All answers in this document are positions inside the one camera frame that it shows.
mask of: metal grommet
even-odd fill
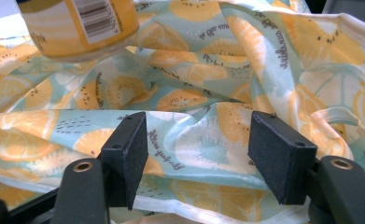
[[[92,168],[92,162],[90,161],[83,161],[74,166],[75,172],[85,172]]]
[[[344,169],[344,170],[352,170],[354,166],[348,161],[342,161],[340,159],[334,159],[330,161],[330,164],[336,166],[337,168]]]

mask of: barcode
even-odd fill
[[[106,0],[74,0],[74,4],[89,43],[119,33],[115,12]]]

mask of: black clamp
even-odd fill
[[[316,146],[275,115],[252,113],[249,157],[281,204],[304,204],[314,224],[365,223],[365,171]]]
[[[108,207],[133,208],[147,161],[145,112],[126,117],[97,159],[69,164],[58,189],[10,212],[0,200],[0,224],[110,223]]]

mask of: fabric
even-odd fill
[[[365,169],[364,22],[311,15],[296,0],[135,8],[132,45],[100,62],[55,62],[25,30],[0,37],[0,198],[9,208],[58,187],[66,165],[96,157],[120,121],[143,110],[149,158],[135,209],[204,223],[307,221],[305,207],[278,205],[247,156],[253,110],[313,141],[318,158]]]

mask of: bottle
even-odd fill
[[[65,63],[102,59],[138,31],[133,0],[16,0],[43,55]]]

